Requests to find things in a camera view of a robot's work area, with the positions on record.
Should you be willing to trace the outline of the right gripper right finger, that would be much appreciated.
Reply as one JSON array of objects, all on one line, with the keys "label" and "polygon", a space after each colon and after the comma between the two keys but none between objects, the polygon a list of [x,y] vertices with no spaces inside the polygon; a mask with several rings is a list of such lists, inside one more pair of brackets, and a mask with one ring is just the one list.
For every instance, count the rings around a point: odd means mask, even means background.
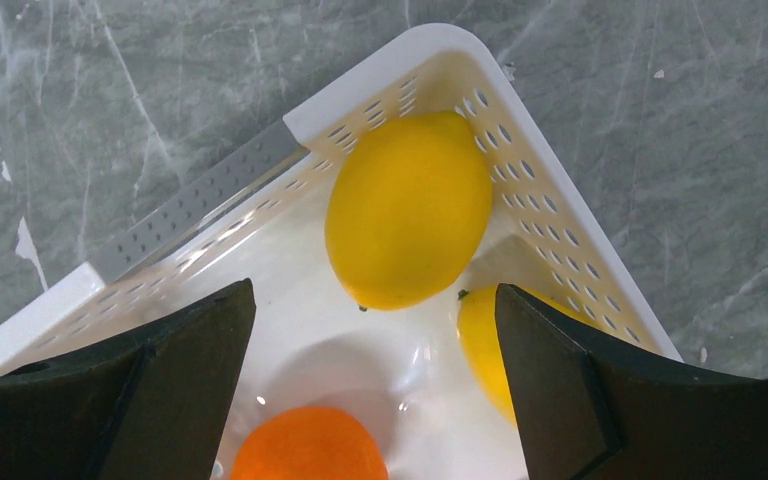
[{"label": "right gripper right finger", "polygon": [[532,479],[768,479],[768,378],[691,366],[502,284],[495,322]]}]

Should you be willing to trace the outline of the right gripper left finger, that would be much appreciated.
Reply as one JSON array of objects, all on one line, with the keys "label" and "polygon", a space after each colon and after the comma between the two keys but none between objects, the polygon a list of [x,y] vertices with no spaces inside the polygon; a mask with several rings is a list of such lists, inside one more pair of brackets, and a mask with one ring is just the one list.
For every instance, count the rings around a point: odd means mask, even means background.
[{"label": "right gripper left finger", "polygon": [[250,280],[0,376],[0,479],[206,479],[256,312]]}]

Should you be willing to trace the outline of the orange fruit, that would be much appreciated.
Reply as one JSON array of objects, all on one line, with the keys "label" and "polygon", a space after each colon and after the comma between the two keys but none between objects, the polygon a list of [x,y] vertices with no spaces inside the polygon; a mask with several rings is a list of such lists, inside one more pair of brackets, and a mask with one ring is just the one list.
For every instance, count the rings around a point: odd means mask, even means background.
[{"label": "orange fruit", "polygon": [[241,445],[231,479],[387,479],[375,439],[355,417],[326,406],[287,410]]}]

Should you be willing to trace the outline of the white perforated plastic basket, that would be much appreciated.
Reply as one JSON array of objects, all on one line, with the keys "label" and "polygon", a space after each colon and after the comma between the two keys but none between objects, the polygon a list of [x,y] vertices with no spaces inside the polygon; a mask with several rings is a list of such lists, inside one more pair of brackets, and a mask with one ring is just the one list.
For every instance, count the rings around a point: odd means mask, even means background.
[{"label": "white perforated plastic basket", "polygon": [[279,412],[332,405],[393,479],[523,479],[471,374],[463,290],[514,283],[679,354],[487,47],[414,27],[341,75],[0,326],[0,375],[238,279],[257,317],[212,475]]}]

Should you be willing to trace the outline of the yellow fruit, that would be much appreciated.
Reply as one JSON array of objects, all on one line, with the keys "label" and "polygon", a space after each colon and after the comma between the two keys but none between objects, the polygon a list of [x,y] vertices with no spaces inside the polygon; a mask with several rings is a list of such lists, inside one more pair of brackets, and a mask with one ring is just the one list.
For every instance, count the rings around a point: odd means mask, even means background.
[{"label": "yellow fruit", "polygon": [[453,111],[388,121],[339,171],[324,223],[339,283],[361,307],[397,310],[448,288],[487,228],[493,182]]}]

